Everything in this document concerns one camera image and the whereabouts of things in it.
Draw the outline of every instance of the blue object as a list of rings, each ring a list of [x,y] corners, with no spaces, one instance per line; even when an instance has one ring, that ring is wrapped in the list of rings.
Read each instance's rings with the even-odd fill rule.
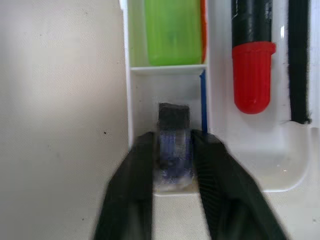
[[[207,90],[206,90],[206,70],[200,75],[201,79],[201,124],[202,131],[208,133],[208,119],[207,119]]]
[[[160,103],[157,125],[157,188],[165,191],[189,185],[193,177],[190,108],[187,105]]]

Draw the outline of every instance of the compartment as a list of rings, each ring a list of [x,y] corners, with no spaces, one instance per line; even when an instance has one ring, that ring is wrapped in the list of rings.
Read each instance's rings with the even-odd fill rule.
[[[170,67],[148,64],[143,1],[128,0],[123,6],[129,145],[135,136],[156,129],[159,102],[188,104],[191,127],[200,129],[199,75],[206,68],[208,131],[224,141],[263,191],[288,191],[303,181],[311,134],[308,126],[289,122],[286,1],[273,1],[272,41],[277,50],[272,56],[271,102],[257,115],[244,114],[234,104],[231,1],[207,1],[206,64]],[[181,193],[195,191],[191,187]]]
[[[155,131],[158,121],[159,103],[188,105],[190,127],[201,129],[202,70],[189,74],[131,74],[132,130],[133,138]]]
[[[231,1],[208,1],[208,130],[222,139],[265,192],[297,186],[310,162],[310,129],[290,120],[287,3],[273,1],[271,102],[256,115],[234,104]]]

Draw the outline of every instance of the white surface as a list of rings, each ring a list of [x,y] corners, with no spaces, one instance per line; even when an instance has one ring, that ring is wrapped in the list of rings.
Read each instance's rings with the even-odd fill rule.
[[[178,66],[141,66],[131,67],[131,71],[137,75],[186,75],[200,74],[205,70],[205,64],[199,65],[178,65]]]
[[[290,191],[266,193],[292,240],[317,240],[320,236],[320,132],[318,128],[311,130],[311,139],[312,158],[304,180]]]
[[[92,235],[128,150],[122,16],[118,0],[1,1],[1,240]]]
[[[198,194],[154,199],[154,240],[210,240]]]
[[[320,128],[320,1],[310,2],[309,84],[308,100],[311,125]]]

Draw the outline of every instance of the small object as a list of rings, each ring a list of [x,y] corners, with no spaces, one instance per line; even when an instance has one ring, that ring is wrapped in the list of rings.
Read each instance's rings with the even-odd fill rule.
[[[206,70],[200,75],[201,79],[201,125],[202,125],[202,132],[208,132],[208,117],[207,117],[207,88],[206,88]]]
[[[200,0],[145,0],[149,63],[191,65],[202,61]]]
[[[160,103],[158,142],[155,188],[163,192],[189,185],[193,167],[188,106]]]
[[[234,103],[245,114],[264,111],[271,95],[272,0],[232,0]]]

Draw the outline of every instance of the plastic tray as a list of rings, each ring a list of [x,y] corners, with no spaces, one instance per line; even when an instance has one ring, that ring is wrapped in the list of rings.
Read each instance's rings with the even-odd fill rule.
[[[311,130],[289,121],[286,1],[273,1],[272,41],[277,52],[272,56],[271,102],[257,115],[241,113],[234,104],[231,1],[207,1],[206,64],[160,67],[148,64],[144,1],[120,3],[124,19],[129,146],[135,137],[156,129],[159,102],[188,104],[191,127],[200,129],[199,75],[206,69],[208,131],[225,142],[263,191],[288,191],[304,179],[311,159]],[[194,187],[190,189],[174,194],[197,191]]]

